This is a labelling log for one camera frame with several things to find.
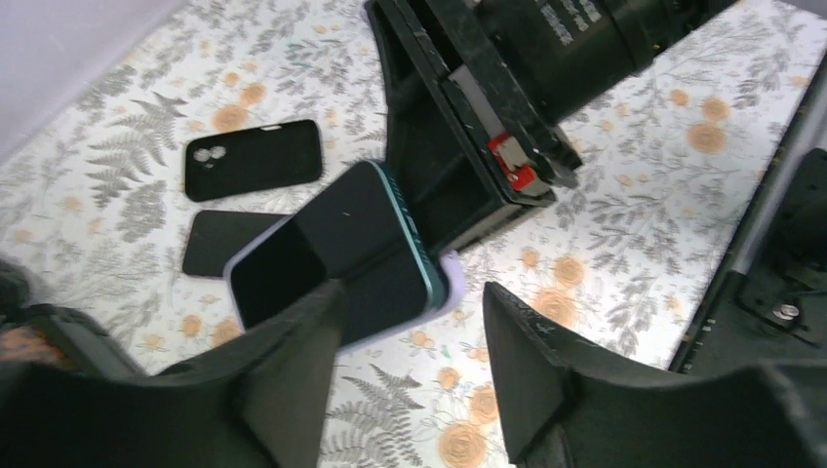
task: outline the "white wall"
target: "white wall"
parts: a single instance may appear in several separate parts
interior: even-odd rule
[[[186,0],[0,0],[0,163]]]

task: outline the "black plastic holder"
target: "black plastic holder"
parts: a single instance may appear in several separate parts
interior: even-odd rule
[[[553,151],[538,159],[549,165],[541,169],[574,184],[579,158],[532,106],[465,3],[370,0],[366,9],[387,97],[385,161],[430,254],[463,251],[556,201],[550,190],[532,197],[509,185],[488,147],[490,136],[450,79],[461,66],[486,77],[480,86],[494,90],[487,96],[509,135],[524,148]]]

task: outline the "black cylinder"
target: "black cylinder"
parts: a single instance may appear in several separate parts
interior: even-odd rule
[[[556,122],[642,71],[735,0],[483,0],[509,69]]]

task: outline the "metal screw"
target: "metal screw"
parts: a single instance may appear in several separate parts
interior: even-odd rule
[[[775,314],[775,317],[778,317],[781,320],[793,320],[799,316],[801,311],[795,305],[784,304],[775,309],[772,313]]]

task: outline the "red clip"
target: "red clip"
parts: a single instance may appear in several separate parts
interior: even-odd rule
[[[493,157],[499,165],[499,168],[502,170],[502,173],[505,174],[505,178],[508,180],[511,188],[519,192],[537,180],[537,173],[528,164],[520,166],[514,171],[508,169],[508,166],[499,155],[499,146],[509,138],[511,138],[511,135],[502,134],[492,139],[489,141],[489,149],[492,151]]]

